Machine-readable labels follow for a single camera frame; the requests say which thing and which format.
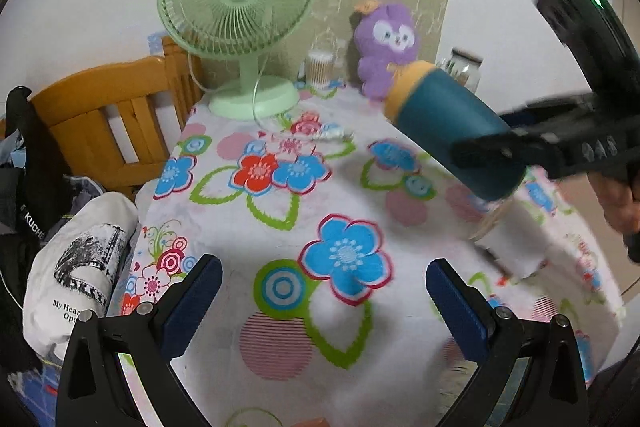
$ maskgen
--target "chair backrest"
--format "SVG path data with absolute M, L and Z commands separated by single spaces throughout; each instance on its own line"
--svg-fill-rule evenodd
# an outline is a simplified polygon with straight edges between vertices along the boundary
M 163 44 L 164 58 L 146 57 L 80 71 L 32 97 L 73 174 L 89 176 L 107 190 L 128 197 L 133 187 L 161 174 L 169 153 L 150 96 L 169 91 L 183 128 L 191 106 L 202 95 L 190 81 L 186 54 L 171 39 Z M 136 163 L 124 161 L 102 110 L 109 105 L 118 109 L 138 156 Z

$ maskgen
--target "plush toy face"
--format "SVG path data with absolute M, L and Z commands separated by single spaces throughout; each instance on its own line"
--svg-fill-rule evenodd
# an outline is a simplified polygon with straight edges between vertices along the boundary
M 354 40 L 362 57 L 407 64 L 418 55 L 414 21 L 402 4 L 383 4 L 366 15 L 356 28 Z

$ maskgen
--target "human hand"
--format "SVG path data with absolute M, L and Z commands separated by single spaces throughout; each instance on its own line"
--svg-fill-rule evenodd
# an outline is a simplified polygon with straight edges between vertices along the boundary
M 636 201 L 640 200 L 640 176 L 632 187 L 599 172 L 589 172 L 587 177 L 609 226 L 625 235 L 640 231 L 640 201 Z

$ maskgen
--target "purple plush toy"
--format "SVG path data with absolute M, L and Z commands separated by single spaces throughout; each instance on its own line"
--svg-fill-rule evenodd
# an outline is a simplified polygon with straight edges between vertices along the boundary
M 393 84 L 393 66 L 409 64 L 418 56 L 414 20 L 402 4 L 366 1 L 356 6 L 356 11 L 364 14 L 353 36 L 362 56 L 358 62 L 362 93 L 372 100 L 383 100 Z

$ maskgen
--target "floral tablecloth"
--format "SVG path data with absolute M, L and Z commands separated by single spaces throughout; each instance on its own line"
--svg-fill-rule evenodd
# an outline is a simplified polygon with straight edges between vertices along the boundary
M 446 257 L 493 305 L 571 318 L 590 381 L 622 300 L 582 218 L 539 170 L 517 191 L 547 260 L 515 280 L 466 241 L 487 210 L 428 154 L 341 85 L 302 90 L 255 123 L 198 104 L 166 164 L 130 268 L 122 313 L 157 301 L 203 253 L 224 280 L 183 357 L 180 381 L 213 426 L 433 425 L 437 381 L 460 357 L 424 285 Z M 309 142 L 321 129 L 347 142 Z M 148 425 L 160 425 L 125 358 Z

